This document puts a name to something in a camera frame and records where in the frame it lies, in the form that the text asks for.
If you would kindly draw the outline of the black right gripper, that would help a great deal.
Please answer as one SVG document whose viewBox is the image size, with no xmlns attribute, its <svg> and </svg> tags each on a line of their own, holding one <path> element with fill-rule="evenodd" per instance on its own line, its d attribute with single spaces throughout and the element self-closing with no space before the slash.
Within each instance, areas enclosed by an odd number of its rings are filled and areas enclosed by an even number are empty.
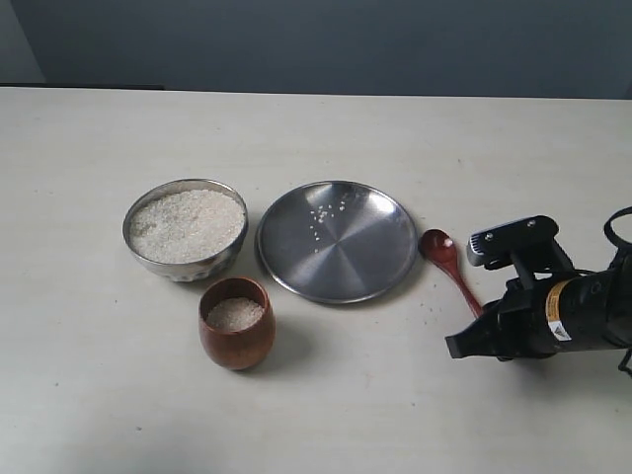
<svg viewBox="0 0 632 474">
<path fill-rule="evenodd" d="M 582 273 L 562 251 L 511 253 L 517 279 L 499 305 L 486 305 L 444 338 L 452 358 L 548 358 L 600 348 L 600 275 Z"/>
</svg>

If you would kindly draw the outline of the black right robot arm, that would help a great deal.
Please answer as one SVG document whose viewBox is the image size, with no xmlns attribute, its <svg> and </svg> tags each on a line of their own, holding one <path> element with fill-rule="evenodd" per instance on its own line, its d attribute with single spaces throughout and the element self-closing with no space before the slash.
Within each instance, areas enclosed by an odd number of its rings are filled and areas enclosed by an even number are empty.
<svg viewBox="0 0 632 474">
<path fill-rule="evenodd" d="M 561 273 L 525 287 L 508 282 L 499 300 L 445 342 L 453 358 L 543 359 L 631 348 L 631 257 L 581 276 Z"/>
</svg>

